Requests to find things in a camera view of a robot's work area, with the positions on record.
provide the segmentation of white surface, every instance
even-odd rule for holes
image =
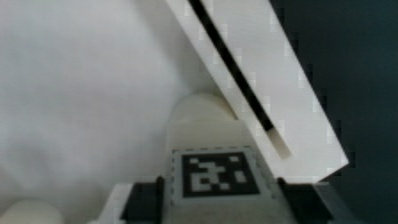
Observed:
[[[0,213],[44,199],[68,223],[164,171],[181,97],[217,88],[158,0],[0,3]]]
[[[128,197],[133,189],[133,184],[117,184],[108,195],[101,215],[96,224],[117,224],[121,220],[121,214],[126,208]]]
[[[178,104],[167,131],[169,173],[165,179],[165,224],[293,224],[288,203],[259,157],[245,123],[211,95],[194,95]],[[259,195],[183,198],[181,155],[243,152],[259,187]]]
[[[290,183],[315,183],[339,170],[348,160],[270,3],[263,0],[203,1],[288,153],[286,148],[275,149],[284,144],[279,140],[272,144],[259,126],[188,1],[167,2],[236,116],[256,137],[274,175],[284,177]]]
[[[0,224],[64,224],[64,217],[46,202],[25,200],[7,209]]]

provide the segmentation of white sheet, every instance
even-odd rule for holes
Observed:
[[[217,89],[158,0],[0,2],[0,212],[96,218],[116,183],[164,171],[181,97]]]

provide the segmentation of white plastic casing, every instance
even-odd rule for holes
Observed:
[[[263,0],[203,0],[275,130],[265,132],[187,0],[167,0],[238,119],[245,122],[274,177],[316,183],[348,164],[334,130]]]

